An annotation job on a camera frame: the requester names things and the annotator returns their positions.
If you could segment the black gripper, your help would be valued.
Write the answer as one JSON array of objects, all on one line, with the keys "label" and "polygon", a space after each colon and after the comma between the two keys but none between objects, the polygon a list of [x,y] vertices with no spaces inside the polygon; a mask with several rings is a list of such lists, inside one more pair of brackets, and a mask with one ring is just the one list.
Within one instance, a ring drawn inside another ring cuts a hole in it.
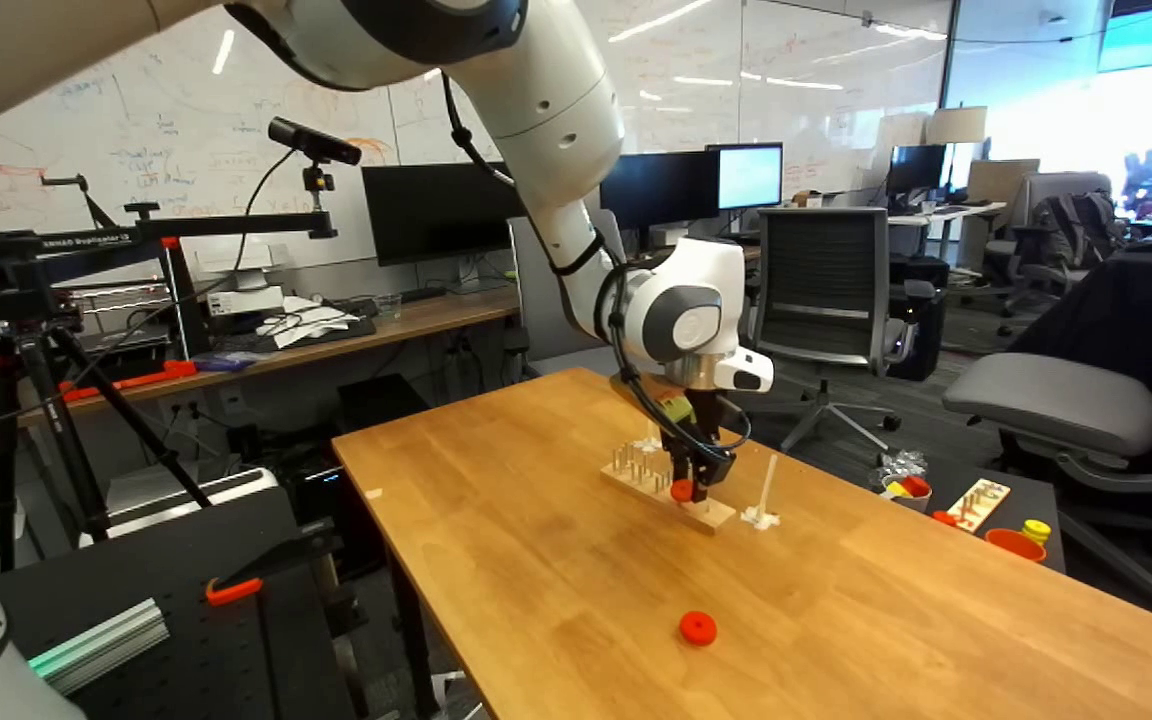
[{"label": "black gripper", "polygon": [[736,450],[721,441],[729,398],[721,393],[669,393],[657,398],[665,410],[659,441],[673,455],[676,479],[721,482]]}]

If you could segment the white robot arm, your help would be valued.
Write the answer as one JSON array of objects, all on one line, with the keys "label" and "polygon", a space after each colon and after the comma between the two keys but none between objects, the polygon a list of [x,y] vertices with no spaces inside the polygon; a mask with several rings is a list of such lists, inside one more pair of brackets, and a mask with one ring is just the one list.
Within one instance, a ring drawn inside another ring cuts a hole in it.
[{"label": "white robot arm", "polygon": [[564,290],[569,320],[614,351],[673,470],[729,477],[731,393],[767,393],[770,359],[738,344],[745,251],[676,238],[623,258],[586,195],[623,153],[623,110],[577,0],[223,0],[293,73],[373,92],[435,68],[474,106]]}]

